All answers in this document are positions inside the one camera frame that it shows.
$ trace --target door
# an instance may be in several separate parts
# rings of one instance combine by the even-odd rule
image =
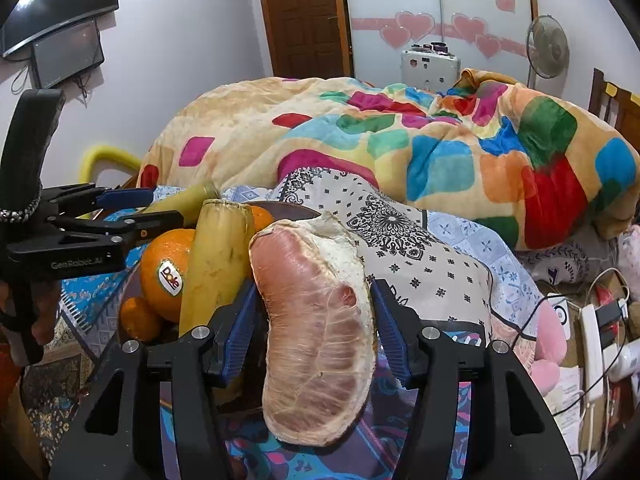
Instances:
[[[351,75],[344,0],[262,0],[273,73]]]

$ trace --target heart sticker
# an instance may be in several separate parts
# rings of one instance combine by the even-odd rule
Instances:
[[[400,48],[411,39],[411,31],[406,27],[385,25],[380,29],[380,37],[393,48]]]
[[[482,18],[470,20],[464,14],[454,14],[451,23],[467,43],[473,43],[476,36],[482,36],[486,29],[486,22]]]
[[[407,10],[403,10],[396,14],[396,22],[401,27],[406,27],[411,32],[411,38],[414,41],[421,40],[427,34],[429,34],[433,27],[436,25],[436,21],[430,14],[413,14]]]
[[[485,58],[489,59],[502,50],[500,40],[494,36],[476,36],[476,47]]]
[[[495,6],[504,12],[516,13],[516,0],[495,0]]]

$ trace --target television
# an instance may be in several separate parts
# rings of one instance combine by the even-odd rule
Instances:
[[[52,88],[65,79],[104,61],[95,20],[75,23],[31,44],[36,88]]]
[[[2,57],[54,30],[117,8],[118,0],[20,0],[0,28]]]

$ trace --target plush toy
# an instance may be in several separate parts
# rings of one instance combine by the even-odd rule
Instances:
[[[535,361],[531,365],[531,379],[544,397],[560,380],[560,363],[566,355],[564,330],[556,311],[545,300],[538,312],[538,340]]]
[[[640,226],[638,225],[632,225],[620,235],[618,269],[629,285],[631,300],[640,300]]]

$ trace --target wall-mounted tv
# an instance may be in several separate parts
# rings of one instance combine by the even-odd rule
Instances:
[[[118,0],[20,0],[0,28],[2,57],[58,28],[117,8]]]

